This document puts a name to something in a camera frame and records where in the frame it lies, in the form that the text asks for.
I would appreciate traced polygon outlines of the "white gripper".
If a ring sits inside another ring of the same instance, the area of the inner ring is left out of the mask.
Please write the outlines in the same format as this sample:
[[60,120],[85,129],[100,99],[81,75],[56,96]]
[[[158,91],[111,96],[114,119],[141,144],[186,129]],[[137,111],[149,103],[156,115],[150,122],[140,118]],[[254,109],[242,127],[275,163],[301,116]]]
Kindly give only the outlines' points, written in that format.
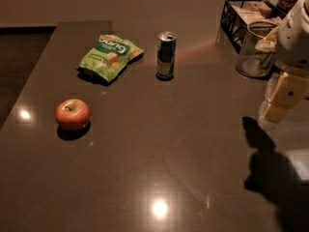
[[259,111],[262,121],[280,123],[309,94],[308,9],[309,0],[298,0],[279,24],[277,60],[296,68],[272,75]]

